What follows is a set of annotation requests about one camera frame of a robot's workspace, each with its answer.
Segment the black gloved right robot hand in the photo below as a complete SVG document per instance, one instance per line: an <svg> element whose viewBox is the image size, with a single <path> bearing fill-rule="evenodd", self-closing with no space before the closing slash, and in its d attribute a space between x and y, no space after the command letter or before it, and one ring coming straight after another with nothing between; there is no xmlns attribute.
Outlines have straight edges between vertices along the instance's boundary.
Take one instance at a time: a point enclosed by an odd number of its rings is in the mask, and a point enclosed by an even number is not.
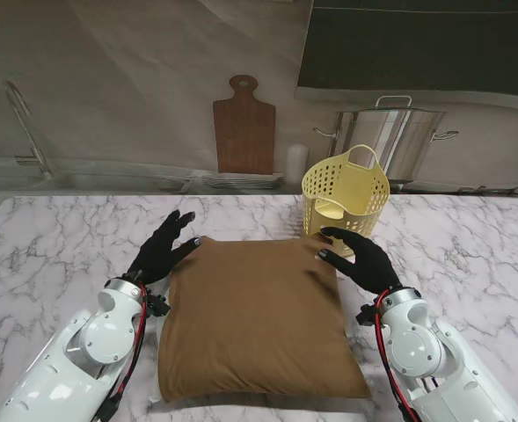
<svg viewBox="0 0 518 422"><path fill-rule="evenodd" d="M341 240L353 251L354 262L327 249L320 250L317 255L362 289L379 295L388 287L394 289L403 286L387 253L372 240L356 232L335 227L323 228L320 233Z"/></svg>

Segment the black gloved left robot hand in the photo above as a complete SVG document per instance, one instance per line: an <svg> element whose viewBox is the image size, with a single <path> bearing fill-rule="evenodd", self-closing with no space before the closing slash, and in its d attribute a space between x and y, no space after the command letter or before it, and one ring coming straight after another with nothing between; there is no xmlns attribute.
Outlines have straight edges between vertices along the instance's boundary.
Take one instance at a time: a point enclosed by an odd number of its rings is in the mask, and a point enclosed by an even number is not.
<svg viewBox="0 0 518 422"><path fill-rule="evenodd" d="M199 237L193 237L174 248L180 232L195 218L195 212L183 215L178 210L170 213L149 239L141 246L128 270L125 280L132 280L144 286L164 279L172 268L201 245Z"/></svg>

